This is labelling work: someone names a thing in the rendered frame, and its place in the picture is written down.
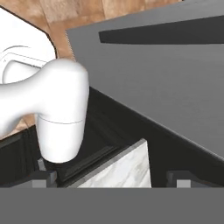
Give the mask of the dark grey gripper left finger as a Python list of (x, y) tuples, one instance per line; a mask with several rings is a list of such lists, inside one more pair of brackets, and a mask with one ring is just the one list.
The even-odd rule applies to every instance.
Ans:
[(52, 188), (56, 187), (56, 171), (35, 171), (26, 178), (3, 185), (3, 188)]

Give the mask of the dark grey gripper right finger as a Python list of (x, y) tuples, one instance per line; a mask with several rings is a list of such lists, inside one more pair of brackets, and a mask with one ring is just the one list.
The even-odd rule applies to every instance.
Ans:
[(215, 183), (203, 180), (189, 171), (168, 171), (166, 173), (166, 186), (174, 188), (207, 188), (221, 187)]

